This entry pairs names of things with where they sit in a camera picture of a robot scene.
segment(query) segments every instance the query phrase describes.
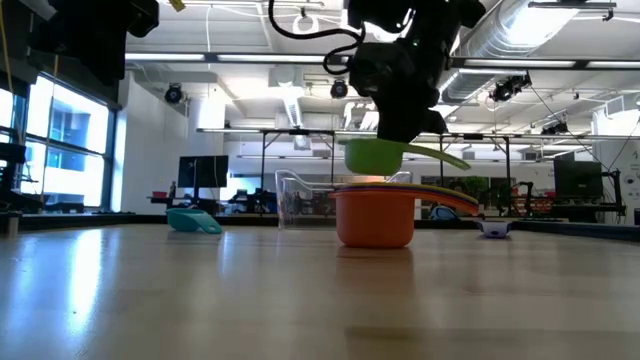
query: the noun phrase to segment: orange bowl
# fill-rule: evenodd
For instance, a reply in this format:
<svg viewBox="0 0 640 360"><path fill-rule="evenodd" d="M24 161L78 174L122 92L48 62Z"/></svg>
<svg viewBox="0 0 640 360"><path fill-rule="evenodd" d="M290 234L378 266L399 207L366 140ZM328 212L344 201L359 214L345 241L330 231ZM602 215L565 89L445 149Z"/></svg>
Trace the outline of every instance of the orange bowl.
<svg viewBox="0 0 640 360"><path fill-rule="evenodd" d="M349 247L402 248L413 238L415 196L387 191L331 194L340 241Z"/></svg>

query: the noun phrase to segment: security camera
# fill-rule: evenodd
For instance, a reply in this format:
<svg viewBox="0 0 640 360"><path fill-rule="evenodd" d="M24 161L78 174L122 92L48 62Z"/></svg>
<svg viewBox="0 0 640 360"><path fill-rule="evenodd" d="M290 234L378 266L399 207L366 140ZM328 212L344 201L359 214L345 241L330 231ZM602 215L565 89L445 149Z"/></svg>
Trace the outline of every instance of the security camera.
<svg viewBox="0 0 640 360"><path fill-rule="evenodd" d="M184 98L182 84L169 84L169 90L164 94L164 99L169 104L179 104Z"/></svg>
<svg viewBox="0 0 640 360"><path fill-rule="evenodd" d="M349 87L347 86L347 83L344 80L338 79L333 82L333 86L331 86L332 98L344 99L347 96L347 93L349 93Z"/></svg>

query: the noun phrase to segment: computer monitor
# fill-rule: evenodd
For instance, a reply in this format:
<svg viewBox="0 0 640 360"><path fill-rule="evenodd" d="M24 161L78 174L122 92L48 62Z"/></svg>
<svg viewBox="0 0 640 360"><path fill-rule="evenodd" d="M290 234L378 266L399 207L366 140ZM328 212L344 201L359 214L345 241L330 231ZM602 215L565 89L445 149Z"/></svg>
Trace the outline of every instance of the computer monitor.
<svg viewBox="0 0 640 360"><path fill-rule="evenodd" d="M227 187L228 156L184 156L180 158L178 187Z"/></svg>
<svg viewBox="0 0 640 360"><path fill-rule="evenodd" d="M602 166L592 161L555 160L553 162L556 196L574 198L600 198Z"/></svg>

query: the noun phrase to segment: clear plastic container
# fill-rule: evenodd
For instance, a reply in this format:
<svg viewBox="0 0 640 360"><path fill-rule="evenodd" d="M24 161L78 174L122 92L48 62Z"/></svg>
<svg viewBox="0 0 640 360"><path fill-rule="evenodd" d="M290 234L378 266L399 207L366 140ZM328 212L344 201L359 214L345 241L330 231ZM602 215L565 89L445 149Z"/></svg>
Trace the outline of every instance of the clear plastic container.
<svg viewBox="0 0 640 360"><path fill-rule="evenodd" d="M412 174L399 172L386 182L411 183ZM307 182L291 170L277 170L280 229L335 227L336 204L329 194L341 185L345 184Z"/></svg>

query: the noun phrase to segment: blue toy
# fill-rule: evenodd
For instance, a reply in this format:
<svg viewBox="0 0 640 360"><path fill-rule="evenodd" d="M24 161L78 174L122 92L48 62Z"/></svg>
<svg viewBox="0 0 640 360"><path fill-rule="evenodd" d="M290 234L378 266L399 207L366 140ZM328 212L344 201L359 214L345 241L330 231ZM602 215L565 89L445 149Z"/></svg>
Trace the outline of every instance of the blue toy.
<svg viewBox="0 0 640 360"><path fill-rule="evenodd" d="M429 214L429 220L460 220L458 215L446 206L436 206Z"/></svg>
<svg viewBox="0 0 640 360"><path fill-rule="evenodd" d="M195 232L202 229L208 234L222 234L222 227L207 212L196 209L169 209L167 222L176 231Z"/></svg>

